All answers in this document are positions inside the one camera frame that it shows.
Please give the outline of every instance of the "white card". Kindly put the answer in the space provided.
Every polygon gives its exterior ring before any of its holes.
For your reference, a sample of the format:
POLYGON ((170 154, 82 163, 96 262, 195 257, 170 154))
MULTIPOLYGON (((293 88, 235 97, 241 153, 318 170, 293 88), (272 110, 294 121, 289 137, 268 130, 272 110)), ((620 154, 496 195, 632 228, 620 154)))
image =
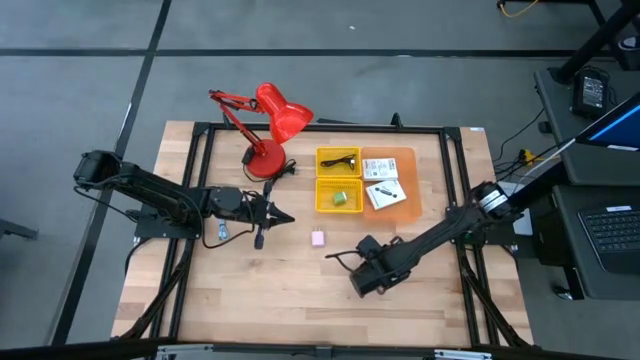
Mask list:
POLYGON ((379 210, 407 199, 402 186, 397 180, 388 180, 367 186, 366 190, 374 210, 379 210))

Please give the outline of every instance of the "red desk lamp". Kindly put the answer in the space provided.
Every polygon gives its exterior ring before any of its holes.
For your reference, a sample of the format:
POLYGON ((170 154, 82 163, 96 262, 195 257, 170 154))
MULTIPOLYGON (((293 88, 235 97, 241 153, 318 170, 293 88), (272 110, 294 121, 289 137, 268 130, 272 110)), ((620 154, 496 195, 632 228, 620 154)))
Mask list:
POLYGON ((213 90, 209 90, 209 97, 219 104, 225 121, 231 119, 251 143, 242 158, 242 163, 252 175, 261 178, 271 178, 284 167, 286 156, 280 144, 302 131, 313 119, 311 110, 287 102, 278 88, 271 83, 258 86, 255 99, 213 90), (273 140, 260 139, 233 115, 231 109, 269 114, 269 130, 273 140))

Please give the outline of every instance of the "wooden tabletop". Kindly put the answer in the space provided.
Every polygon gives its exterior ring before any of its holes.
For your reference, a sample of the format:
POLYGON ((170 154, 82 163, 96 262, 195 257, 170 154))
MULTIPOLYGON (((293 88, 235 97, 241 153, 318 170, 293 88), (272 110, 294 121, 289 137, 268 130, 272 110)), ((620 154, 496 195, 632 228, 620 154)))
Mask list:
MULTIPOLYGON (((181 182, 193 122, 167 122, 154 172, 181 182)), ((493 180, 493 167, 482 129, 462 128, 471 186, 493 180)), ((268 133, 259 136, 269 137, 268 133)), ((198 178, 204 137, 196 158, 198 178)), ((207 185, 231 185, 261 191, 247 180, 240 159, 247 146, 237 131, 216 131, 207 185)), ((468 346, 469 336, 455 248, 444 244, 422 258, 411 277, 384 295, 359 298, 348 273, 324 255, 351 250, 366 235, 381 244, 395 235, 411 240, 443 219, 446 184, 438 137, 424 134, 302 132, 284 144, 297 172, 276 184, 271 195, 292 224, 266 233, 262 250, 246 235, 214 250, 198 241, 185 296, 180 340, 270 344, 377 346, 468 346), (318 214, 314 210, 315 149, 318 146, 407 146, 416 153, 423 214, 408 225, 372 224, 361 215, 318 214), (325 231, 325 248, 312 248, 310 234, 325 231)), ((461 198, 455 150, 450 146, 458 198, 461 198)), ((231 234, 247 224, 228 223, 231 234)), ((206 221, 207 242, 217 238, 217 220, 206 221)), ((152 240, 131 259, 113 335, 125 332, 156 295, 168 241, 152 240)), ((491 294, 506 319, 531 342, 529 321, 513 259, 499 247, 485 246, 491 294)), ((360 260, 344 257, 351 267, 360 260)), ((167 334, 173 297, 165 307, 161 334, 167 334)), ((476 301, 481 338, 486 328, 476 301)))

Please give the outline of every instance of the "yellow bin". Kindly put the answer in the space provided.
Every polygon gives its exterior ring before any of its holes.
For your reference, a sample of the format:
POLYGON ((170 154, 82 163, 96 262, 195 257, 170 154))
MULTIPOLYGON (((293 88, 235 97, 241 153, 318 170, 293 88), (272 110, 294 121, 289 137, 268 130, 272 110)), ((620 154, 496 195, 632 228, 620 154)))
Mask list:
POLYGON ((316 176, 333 178, 360 178, 362 176, 362 159, 359 147, 345 146, 320 146, 316 148, 316 176), (348 155, 355 155, 353 170, 347 163, 338 163, 325 167, 320 165, 323 161, 337 160, 348 155))
POLYGON ((316 211, 319 213, 356 214, 364 208, 362 180, 317 178, 316 179, 316 211), (344 191, 347 202, 342 205, 333 204, 333 196, 344 191))

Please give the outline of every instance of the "small box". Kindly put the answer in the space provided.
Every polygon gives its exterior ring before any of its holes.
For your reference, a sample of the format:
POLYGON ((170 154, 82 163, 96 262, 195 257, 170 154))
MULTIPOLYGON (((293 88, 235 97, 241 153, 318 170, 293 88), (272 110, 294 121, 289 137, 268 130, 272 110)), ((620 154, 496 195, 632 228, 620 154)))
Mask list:
POLYGON ((383 181, 367 186, 366 190, 374 210, 379 210, 407 199, 404 191, 402 191, 402 186, 397 180, 383 181))
POLYGON ((364 159, 362 169, 364 181, 398 180, 396 159, 364 159))

